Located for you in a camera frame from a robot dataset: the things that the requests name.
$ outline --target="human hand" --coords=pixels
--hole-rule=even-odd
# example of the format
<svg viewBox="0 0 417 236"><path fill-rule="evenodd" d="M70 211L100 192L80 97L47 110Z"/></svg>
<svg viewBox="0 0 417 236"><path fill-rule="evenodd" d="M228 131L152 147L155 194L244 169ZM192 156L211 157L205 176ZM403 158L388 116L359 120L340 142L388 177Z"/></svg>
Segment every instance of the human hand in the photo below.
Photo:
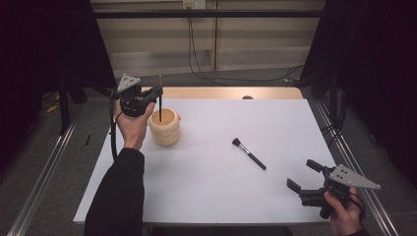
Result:
<svg viewBox="0 0 417 236"><path fill-rule="evenodd" d="M350 199L358 202L356 189L350 187ZM347 201L347 206L343 206L340 200L329 192L325 192L325 199L334 208L330 216L331 232L333 235L350 235L361 229L359 214L361 209L353 203Z"/></svg>
<svg viewBox="0 0 417 236"><path fill-rule="evenodd" d="M115 119L117 118L117 125L125 140L124 148L141 149L147 133L148 118L153 113L154 107L155 103L151 102L148 105L145 114L138 117L130 117L122 113L120 99L116 100L114 114Z"/></svg>

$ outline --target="white table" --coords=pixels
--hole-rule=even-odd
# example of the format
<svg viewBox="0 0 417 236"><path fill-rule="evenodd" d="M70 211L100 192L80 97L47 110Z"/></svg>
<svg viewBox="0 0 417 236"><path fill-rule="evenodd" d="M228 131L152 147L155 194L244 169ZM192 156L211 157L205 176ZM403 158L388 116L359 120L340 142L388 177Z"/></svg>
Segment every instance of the white table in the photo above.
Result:
<svg viewBox="0 0 417 236"><path fill-rule="evenodd" d="M309 158L334 166L307 100L169 98L163 100L163 106L181 115L182 136L174 146L161 147L147 133L142 148L146 157L144 222L258 225L326 221L320 218L318 207L301 206L297 194L286 187L287 178L303 189L323 186L323 175L306 166ZM120 150L120 133L117 138ZM234 146L234 138L267 170ZM107 137L75 222L84 223L111 163Z"/></svg>

